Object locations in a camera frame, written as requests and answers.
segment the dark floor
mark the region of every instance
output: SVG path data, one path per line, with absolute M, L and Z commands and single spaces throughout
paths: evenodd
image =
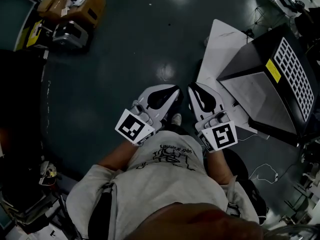
M 51 52 L 43 77 L 44 145 L 76 178 L 123 141 L 115 125 L 146 87 L 176 84 L 186 97 L 187 85 L 196 80 L 197 64 L 205 53 L 203 41 L 214 19 L 246 30 L 253 28 L 257 6 L 264 5 L 262 9 L 267 11 L 266 26 L 279 14 L 267 0 L 106 0 L 106 4 L 89 52 Z M 255 26 L 255 36 L 266 30 Z M 181 113 L 184 126 L 191 129 L 194 118 L 186 98 Z M 238 131 L 242 139 L 248 134 Z M 249 172 L 269 163 L 279 176 L 298 154 L 295 148 L 272 138 L 252 137 L 232 149 Z M 289 175 L 273 185 L 255 182 L 278 214 L 287 208 L 274 196 L 292 195 Z

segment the black box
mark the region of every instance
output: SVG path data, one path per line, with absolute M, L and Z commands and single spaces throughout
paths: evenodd
M 318 84 L 286 24 L 243 46 L 217 80 L 249 114 L 252 128 L 292 145 L 305 136 Z

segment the yellow label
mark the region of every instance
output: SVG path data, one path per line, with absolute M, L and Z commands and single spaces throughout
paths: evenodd
M 276 83 L 279 83 L 281 74 L 279 73 L 278 69 L 276 68 L 275 64 L 271 61 L 271 59 L 268 60 L 265 66 L 273 76 Z
M 38 40 L 38 37 L 41 32 L 41 28 L 39 29 L 41 22 L 42 22 L 42 20 L 40 20 L 34 24 L 33 29 L 31 30 L 31 33 L 29 35 L 29 39 L 28 39 L 28 43 L 26 44 L 26 47 L 34 45 L 36 43 L 36 41 Z

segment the sneaker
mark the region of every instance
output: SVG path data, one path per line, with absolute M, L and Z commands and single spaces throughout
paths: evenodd
M 176 126 L 181 126 L 182 116 L 180 113 L 176 113 L 171 118 L 171 124 Z

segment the brown box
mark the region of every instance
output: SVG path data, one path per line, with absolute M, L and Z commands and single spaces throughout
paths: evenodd
M 81 26 L 96 27 L 101 18 L 106 0 L 85 0 L 81 6 L 73 6 L 62 19 L 75 21 Z
M 61 10 L 65 8 L 67 0 L 42 0 L 37 11 L 43 18 L 54 23 L 61 21 Z

